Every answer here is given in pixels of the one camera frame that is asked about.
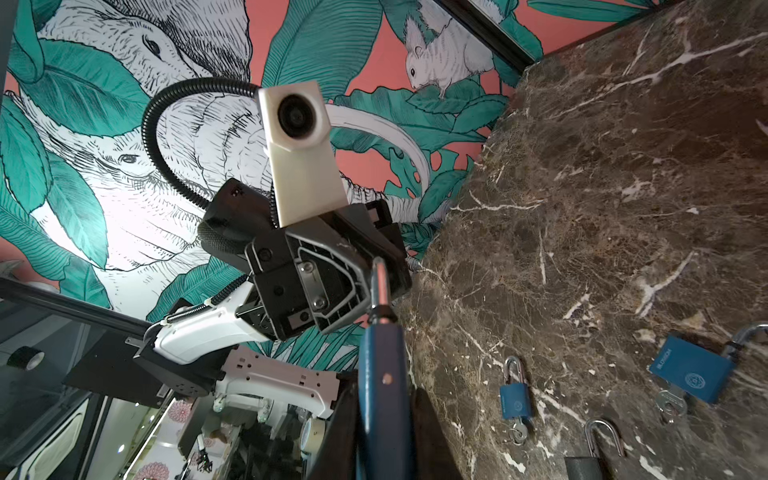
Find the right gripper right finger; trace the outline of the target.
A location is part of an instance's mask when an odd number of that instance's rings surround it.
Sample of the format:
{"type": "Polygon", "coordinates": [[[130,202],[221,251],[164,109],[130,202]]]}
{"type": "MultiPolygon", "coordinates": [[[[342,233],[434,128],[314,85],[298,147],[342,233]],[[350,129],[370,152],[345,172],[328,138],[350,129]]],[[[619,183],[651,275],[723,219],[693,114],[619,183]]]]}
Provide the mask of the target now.
{"type": "Polygon", "coordinates": [[[415,478],[420,480],[461,480],[428,392],[417,388],[411,395],[415,478]]]}

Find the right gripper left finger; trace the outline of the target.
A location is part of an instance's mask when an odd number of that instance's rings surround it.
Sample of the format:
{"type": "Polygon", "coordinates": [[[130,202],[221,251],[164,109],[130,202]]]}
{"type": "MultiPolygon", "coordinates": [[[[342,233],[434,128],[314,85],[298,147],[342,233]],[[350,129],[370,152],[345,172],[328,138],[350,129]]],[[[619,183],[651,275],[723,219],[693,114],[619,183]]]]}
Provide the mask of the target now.
{"type": "Polygon", "coordinates": [[[359,418],[357,372],[342,373],[336,409],[306,479],[353,480],[357,478],[359,418]]]}

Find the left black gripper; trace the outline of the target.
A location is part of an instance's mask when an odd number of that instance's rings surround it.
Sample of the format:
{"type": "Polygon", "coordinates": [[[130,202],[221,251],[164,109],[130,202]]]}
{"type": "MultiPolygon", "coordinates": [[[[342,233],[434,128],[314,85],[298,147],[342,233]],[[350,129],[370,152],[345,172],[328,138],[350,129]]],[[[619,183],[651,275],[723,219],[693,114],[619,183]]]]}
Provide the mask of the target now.
{"type": "Polygon", "coordinates": [[[390,296],[412,286],[406,249],[381,199],[347,205],[287,227],[276,203],[231,178],[198,226],[203,248],[244,276],[234,314],[269,340],[316,326],[323,334],[354,323],[372,307],[373,261],[384,261],[390,296]]]}

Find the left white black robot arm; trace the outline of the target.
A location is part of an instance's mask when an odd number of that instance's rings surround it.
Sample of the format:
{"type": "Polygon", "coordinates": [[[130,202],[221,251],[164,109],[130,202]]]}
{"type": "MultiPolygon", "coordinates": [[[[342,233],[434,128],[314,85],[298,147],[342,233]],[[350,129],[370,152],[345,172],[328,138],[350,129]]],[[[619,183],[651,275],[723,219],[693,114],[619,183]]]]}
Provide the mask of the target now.
{"type": "Polygon", "coordinates": [[[422,202],[362,187],[335,156],[382,141],[422,178],[411,136],[304,82],[262,88],[199,77],[142,94],[118,134],[83,133],[75,111],[37,119],[50,153],[46,232],[70,249],[61,290],[142,321],[133,360],[216,407],[340,407],[340,349],[360,340],[372,284],[412,284],[405,224],[422,202]]]}

